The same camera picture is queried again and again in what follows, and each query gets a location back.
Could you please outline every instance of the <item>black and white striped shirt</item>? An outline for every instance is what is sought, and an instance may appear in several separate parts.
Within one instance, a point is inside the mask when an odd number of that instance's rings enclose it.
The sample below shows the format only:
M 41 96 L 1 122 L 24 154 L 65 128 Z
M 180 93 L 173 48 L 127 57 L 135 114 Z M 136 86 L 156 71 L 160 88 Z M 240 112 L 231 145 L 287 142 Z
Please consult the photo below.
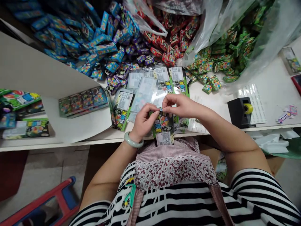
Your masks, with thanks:
M 81 210 L 70 226 L 126 225 L 131 208 L 135 162 L 125 169 L 112 202 L 95 202 Z M 244 169 L 231 186 L 219 183 L 235 225 L 298 225 L 299 210 L 267 172 Z M 181 184 L 144 193 L 137 225 L 224 225 L 207 184 Z

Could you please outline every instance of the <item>white cardboard divider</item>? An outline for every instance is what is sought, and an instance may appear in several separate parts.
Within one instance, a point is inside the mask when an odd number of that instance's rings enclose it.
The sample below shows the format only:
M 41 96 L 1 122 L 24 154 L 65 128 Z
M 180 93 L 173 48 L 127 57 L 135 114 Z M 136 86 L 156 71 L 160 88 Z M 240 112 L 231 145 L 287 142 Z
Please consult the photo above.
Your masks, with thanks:
M 109 108 L 66 119 L 59 116 L 60 98 L 99 86 L 86 75 L 0 32 L 0 88 L 39 93 L 55 136 L 74 143 L 111 126 Z

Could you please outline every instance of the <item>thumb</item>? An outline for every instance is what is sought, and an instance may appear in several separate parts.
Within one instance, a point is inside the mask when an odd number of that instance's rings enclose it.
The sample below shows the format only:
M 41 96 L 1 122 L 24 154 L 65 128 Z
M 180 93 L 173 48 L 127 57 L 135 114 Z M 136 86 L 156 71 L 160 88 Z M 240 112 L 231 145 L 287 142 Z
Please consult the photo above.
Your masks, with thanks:
M 146 121 L 147 125 L 153 126 L 155 120 L 157 119 L 158 115 L 159 115 L 160 111 L 155 111 L 154 113 L 152 113 L 150 115 L 150 117 L 148 118 L 148 120 Z
M 163 108 L 162 111 L 166 112 L 166 113 L 172 113 L 172 114 L 175 114 L 175 115 L 179 115 L 178 114 L 178 111 L 179 111 L 178 107 L 168 106 L 168 107 Z

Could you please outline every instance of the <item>floor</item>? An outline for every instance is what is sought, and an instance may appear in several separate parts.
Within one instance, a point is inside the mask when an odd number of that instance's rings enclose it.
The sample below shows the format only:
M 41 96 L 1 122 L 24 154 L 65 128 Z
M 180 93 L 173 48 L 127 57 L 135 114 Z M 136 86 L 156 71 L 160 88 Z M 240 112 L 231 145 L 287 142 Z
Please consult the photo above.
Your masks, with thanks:
M 0 222 L 70 176 L 81 196 L 89 146 L 31 150 L 18 193 L 0 202 Z M 291 201 L 301 210 L 301 160 L 286 159 L 276 175 Z
M 89 146 L 30 150 L 18 193 L 0 202 L 0 222 L 70 176 L 81 197 Z

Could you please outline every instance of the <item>bracelet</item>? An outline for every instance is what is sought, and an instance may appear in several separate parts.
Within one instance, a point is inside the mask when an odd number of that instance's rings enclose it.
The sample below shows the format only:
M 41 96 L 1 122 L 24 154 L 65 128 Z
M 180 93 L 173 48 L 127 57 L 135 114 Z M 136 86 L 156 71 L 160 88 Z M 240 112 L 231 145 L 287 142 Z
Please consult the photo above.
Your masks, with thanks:
M 140 143 L 134 142 L 131 140 L 131 138 L 129 137 L 129 132 L 126 132 L 124 134 L 124 140 L 133 148 L 140 148 L 143 146 L 144 141 L 142 140 Z

